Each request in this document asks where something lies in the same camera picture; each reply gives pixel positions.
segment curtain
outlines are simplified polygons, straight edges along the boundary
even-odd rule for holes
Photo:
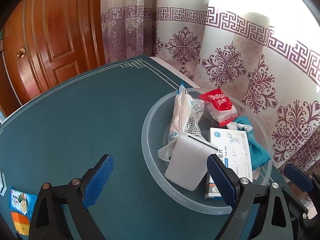
[[[221,88],[260,120],[280,172],[320,173],[320,27],[302,0],[101,0],[101,13],[106,62],[145,53]]]

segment orange sponge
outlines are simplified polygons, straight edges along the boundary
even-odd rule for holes
[[[11,212],[11,215],[12,215],[14,226],[16,230],[19,232],[19,234],[28,236],[29,228],[30,228],[28,217],[23,216],[16,212]]]

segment white box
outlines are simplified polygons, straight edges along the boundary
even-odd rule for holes
[[[7,184],[5,182],[4,173],[0,171],[0,195],[4,196],[7,190]]]
[[[210,128],[210,142],[218,147],[217,155],[224,165],[233,169],[239,178],[252,182],[252,166],[247,133],[239,130]],[[213,179],[207,174],[206,195],[221,197]]]

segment red packet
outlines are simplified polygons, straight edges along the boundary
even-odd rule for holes
[[[206,102],[206,107],[212,118],[219,122],[221,127],[232,122],[238,116],[238,112],[231,100],[221,91],[221,89],[215,89],[204,93],[200,95],[199,98]]]

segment table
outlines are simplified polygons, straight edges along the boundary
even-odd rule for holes
[[[78,75],[5,120],[0,170],[9,189],[0,197],[0,213],[13,232],[10,187],[37,194],[43,183],[67,184],[110,154],[115,170],[89,208],[107,239],[214,239],[228,215],[201,214],[178,204],[156,184],[144,162],[141,129],[149,109],[177,90],[182,79],[186,87],[196,86],[155,60],[161,64],[139,56]],[[276,169],[271,177],[285,185]],[[74,239],[80,239],[67,207],[65,214]]]

